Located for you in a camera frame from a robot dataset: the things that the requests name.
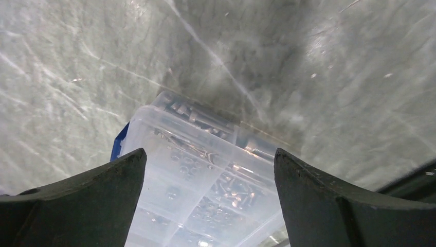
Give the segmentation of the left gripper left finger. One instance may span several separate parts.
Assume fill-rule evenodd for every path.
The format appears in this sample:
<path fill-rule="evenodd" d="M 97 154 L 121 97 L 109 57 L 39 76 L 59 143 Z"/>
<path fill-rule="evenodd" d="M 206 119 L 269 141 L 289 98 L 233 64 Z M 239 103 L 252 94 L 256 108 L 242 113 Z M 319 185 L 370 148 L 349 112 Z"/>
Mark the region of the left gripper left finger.
<path fill-rule="evenodd" d="M 139 148 L 70 178 L 1 196 L 1 246 L 124 246 L 146 162 Z"/>

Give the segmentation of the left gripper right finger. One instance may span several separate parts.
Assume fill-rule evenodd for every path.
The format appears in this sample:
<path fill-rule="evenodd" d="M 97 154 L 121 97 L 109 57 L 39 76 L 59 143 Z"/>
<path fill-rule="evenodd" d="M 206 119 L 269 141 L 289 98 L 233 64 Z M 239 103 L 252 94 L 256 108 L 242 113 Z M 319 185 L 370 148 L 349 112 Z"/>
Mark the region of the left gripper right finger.
<path fill-rule="evenodd" d="M 435 246 L 435 161 L 370 191 L 279 148 L 274 174 L 291 246 Z"/>

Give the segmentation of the clear plastic screw box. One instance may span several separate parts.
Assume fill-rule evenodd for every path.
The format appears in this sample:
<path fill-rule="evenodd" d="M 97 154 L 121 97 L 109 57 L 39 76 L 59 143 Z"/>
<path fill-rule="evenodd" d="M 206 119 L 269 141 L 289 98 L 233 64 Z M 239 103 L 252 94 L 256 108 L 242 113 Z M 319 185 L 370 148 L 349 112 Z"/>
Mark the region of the clear plastic screw box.
<path fill-rule="evenodd" d="M 147 154 L 126 246 L 275 246 L 287 232 L 276 145 L 172 92 L 140 107 L 111 159 Z"/>

